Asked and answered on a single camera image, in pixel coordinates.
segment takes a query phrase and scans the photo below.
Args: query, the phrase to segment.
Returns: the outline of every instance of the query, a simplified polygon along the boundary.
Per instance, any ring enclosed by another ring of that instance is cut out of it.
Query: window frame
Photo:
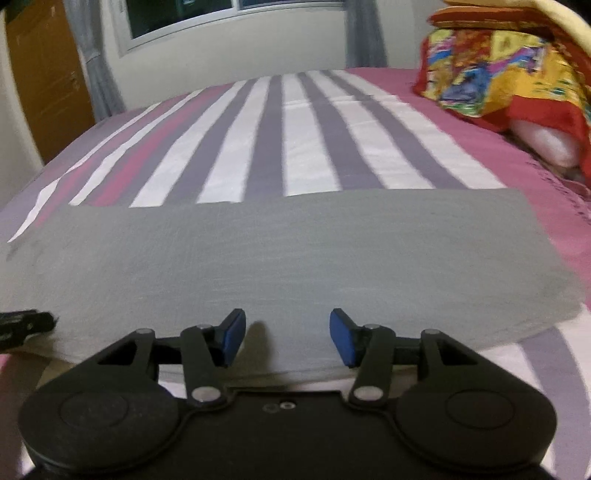
[[[115,37],[119,47],[120,56],[123,56],[133,49],[145,45],[146,43],[158,40],[188,28],[194,28],[200,25],[218,22],[230,18],[239,18],[244,15],[252,15],[260,12],[292,8],[344,9],[344,0],[282,0],[280,3],[253,5],[251,7],[243,7],[242,0],[232,0],[232,7],[226,10],[220,10],[218,12],[212,12],[199,17],[181,20],[175,24],[167,25],[166,27],[159,28],[158,30],[141,35],[140,37],[133,38],[131,35],[131,26],[129,24],[129,16],[127,13],[127,1],[111,0],[109,4],[111,7],[113,26],[115,28]]]

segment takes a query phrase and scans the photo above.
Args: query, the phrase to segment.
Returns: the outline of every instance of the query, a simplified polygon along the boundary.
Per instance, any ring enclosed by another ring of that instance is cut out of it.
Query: bed
[[[562,480],[586,478],[589,204],[500,135],[413,94],[416,77],[415,70],[400,69],[266,77],[108,119],[75,140],[0,212],[0,240],[43,228],[67,204],[149,208],[359,189],[517,189],[580,278],[586,300],[575,319],[482,353],[554,404],[558,431],[544,466]],[[26,352],[0,356],[3,478],[29,468],[15,425],[18,406],[36,385],[68,367]],[[350,384],[346,378],[290,388],[345,390]],[[166,386],[182,394],[179,385]]]

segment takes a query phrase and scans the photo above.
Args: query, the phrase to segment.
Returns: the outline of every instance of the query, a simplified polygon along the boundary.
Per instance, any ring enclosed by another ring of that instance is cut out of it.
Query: gray curtain
[[[387,67],[382,25],[375,0],[346,0],[347,66]]]
[[[82,51],[89,77],[89,93],[97,122],[125,112],[125,104],[103,55],[99,0],[63,0],[74,40]]]

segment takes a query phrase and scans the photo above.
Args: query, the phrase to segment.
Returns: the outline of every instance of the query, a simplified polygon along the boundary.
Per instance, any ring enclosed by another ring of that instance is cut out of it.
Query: gray fabric mat
[[[65,207],[0,251],[0,308],[59,316],[29,351],[79,361],[138,327],[178,335],[246,310],[226,376],[345,374],[328,317],[475,349],[575,317],[583,298],[521,193],[360,190],[272,202]]]

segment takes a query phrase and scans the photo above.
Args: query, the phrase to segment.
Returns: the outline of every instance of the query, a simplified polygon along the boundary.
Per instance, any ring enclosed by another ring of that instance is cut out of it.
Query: brown wooden door
[[[32,1],[7,23],[7,36],[22,109],[47,164],[95,123],[62,1]]]

